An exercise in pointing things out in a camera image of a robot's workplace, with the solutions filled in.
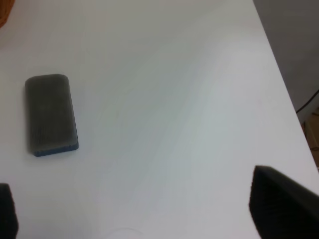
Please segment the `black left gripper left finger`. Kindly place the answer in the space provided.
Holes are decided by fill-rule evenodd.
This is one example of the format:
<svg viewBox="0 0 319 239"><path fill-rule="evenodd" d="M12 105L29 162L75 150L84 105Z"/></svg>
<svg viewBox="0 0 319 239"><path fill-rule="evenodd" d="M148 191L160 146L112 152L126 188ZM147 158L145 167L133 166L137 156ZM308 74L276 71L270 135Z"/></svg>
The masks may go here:
<svg viewBox="0 0 319 239"><path fill-rule="evenodd" d="M0 184L0 238L15 239L18 233L18 220L15 203L9 184Z"/></svg>

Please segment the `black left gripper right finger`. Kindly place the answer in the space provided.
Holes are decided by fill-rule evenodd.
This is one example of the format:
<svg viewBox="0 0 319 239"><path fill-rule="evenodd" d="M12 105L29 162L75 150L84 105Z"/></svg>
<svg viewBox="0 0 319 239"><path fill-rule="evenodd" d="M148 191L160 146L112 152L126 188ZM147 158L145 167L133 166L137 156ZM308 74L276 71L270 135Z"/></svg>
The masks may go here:
<svg viewBox="0 0 319 239"><path fill-rule="evenodd" d="M318 195L272 167L255 167L249 210L263 239L319 237Z"/></svg>

